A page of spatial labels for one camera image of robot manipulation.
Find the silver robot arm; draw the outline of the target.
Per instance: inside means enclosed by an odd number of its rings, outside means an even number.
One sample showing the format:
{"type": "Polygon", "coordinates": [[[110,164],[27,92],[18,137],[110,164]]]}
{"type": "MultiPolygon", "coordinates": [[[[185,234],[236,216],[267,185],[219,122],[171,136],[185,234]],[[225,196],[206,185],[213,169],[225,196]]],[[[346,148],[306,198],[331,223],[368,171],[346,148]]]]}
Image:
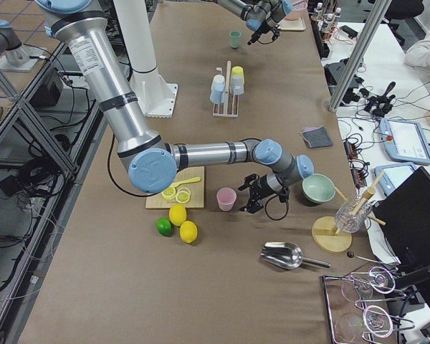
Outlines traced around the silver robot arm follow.
{"type": "Polygon", "coordinates": [[[252,31],[248,45],[260,42],[263,34],[272,33],[271,42],[280,36],[279,23],[293,10],[293,3],[289,0],[256,1],[247,4],[243,1],[219,0],[215,4],[235,14],[245,21],[248,29],[252,31]]]}
{"type": "Polygon", "coordinates": [[[130,183],[144,196],[168,188],[179,171],[188,167],[258,163],[270,168],[264,176],[247,176],[241,189],[249,189],[242,207],[251,214],[262,199],[289,199],[289,187],[314,172],[306,156],[293,156],[274,140],[170,145],[148,127],[138,97],[106,36],[107,19],[98,1],[38,1],[49,25],[49,36],[69,47],[93,92],[100,110],[118,141],[117,154],[130,183]]]}

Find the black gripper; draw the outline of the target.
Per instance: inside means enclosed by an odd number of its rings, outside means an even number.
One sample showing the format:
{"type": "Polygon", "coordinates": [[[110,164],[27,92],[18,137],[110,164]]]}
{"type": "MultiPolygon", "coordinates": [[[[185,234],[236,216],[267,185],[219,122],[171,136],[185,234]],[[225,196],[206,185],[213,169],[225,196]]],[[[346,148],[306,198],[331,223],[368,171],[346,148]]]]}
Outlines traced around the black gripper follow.
{"type": "Polygon", "coordinates": [[[239,190],[247,188],[249,188],[249,200],[239,210],[255,214],[264,208],[262,199],[273,194],[280,194],[284,186],[283,182],[274,173],[264,176],[253,173],[246,176],[243,184],[238,187],[239,190]]]}
{"type": "Polygon", "coordinates": [[[258,39],[263,35],[263,34],[268,34],[269,32],[272,33],[272,38],[271,40],[276,40],[280,37],[280,26],[279,23],[273,19],[270,20],[264,20],[260,26],[260,28],[258,29],[258,32],[254,32],[251,37],[250,40],[247,42],[248,45],[252,45],[255,42],[258,41],[258,39]]]}

